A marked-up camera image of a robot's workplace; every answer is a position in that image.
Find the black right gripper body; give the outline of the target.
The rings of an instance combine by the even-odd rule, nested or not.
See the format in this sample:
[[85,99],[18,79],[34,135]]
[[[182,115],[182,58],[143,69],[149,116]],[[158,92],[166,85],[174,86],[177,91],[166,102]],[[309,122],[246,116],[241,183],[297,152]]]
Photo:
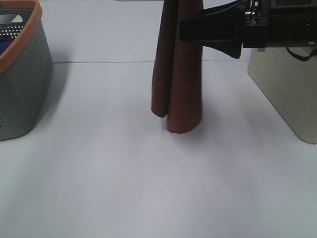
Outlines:
[[244,48],[316,47],[315,0],[248,0]]

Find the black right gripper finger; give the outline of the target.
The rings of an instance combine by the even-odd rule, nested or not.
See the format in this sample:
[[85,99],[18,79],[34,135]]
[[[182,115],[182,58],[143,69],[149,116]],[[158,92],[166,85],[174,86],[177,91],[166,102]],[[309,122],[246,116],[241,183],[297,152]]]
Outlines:
[[220,14],[224,16],[244,16],[245,15],[245,1],[235,0],[233,2],[219,5],[211,8],[206,8],[197,12],[196,16],[209,16]]
[[179,23],[182,41],[221,51],[239,59],[245,24],[244,7],[232,6],[210,13],[211,9]]

